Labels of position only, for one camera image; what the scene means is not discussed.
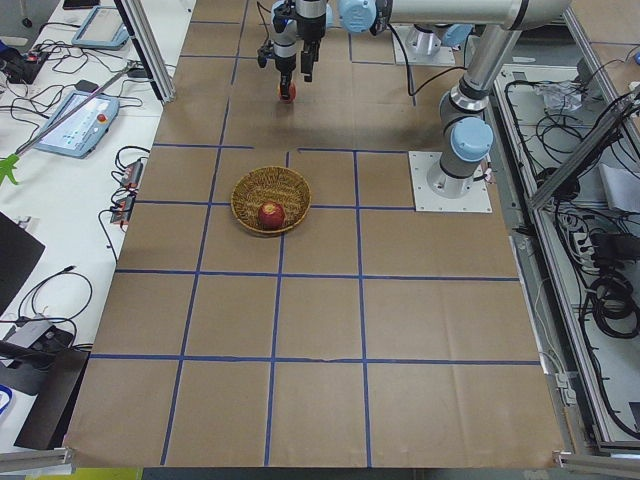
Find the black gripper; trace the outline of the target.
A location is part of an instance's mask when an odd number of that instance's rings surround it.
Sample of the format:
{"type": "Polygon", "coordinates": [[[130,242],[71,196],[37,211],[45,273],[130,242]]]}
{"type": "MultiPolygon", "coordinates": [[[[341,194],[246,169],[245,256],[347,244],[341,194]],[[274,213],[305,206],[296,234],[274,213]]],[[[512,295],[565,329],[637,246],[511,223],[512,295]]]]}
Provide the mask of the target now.
{"type": "MultiPolygon", "coordinates": [[[[277,57],[277,70],[280,72],[279,86],[286,88],[292,83],[292,75],[296,69],[296,56],[277,57]]],[[[305,64],[301,66],[303,79],[305,82],[313,81],[313,64],[305,64]]]]}
{"type": "Polygon", "coordinates": [[[321,40],[325,35],[325,18],[298,18],[298,35],[303,41],[301,67],[312,68],[319,60],[321,40]]]}

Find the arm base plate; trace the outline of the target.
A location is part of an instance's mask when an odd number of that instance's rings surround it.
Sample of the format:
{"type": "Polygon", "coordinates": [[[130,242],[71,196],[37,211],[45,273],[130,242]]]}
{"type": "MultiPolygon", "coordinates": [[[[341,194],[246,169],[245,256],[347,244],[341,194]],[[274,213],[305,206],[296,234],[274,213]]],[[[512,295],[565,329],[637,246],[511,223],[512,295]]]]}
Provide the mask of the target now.
{"type": "Polygon", "coordinates": [[[475,181],[477,166],[468,179],[448,176],[441,168],[441,152],[409,151],[409,170],[417,212],[490,214],[493,209],[487,184],[475,181]]]}
{"type": "Polygon", "coordinates": [[[395,63],[403,64],[405,59],[411,65],[454,66],[453,49],[443,46],[439,36],[431,30],[422,31],[413,25],[396,27],[399,38],[393,38],[395,63]]]}

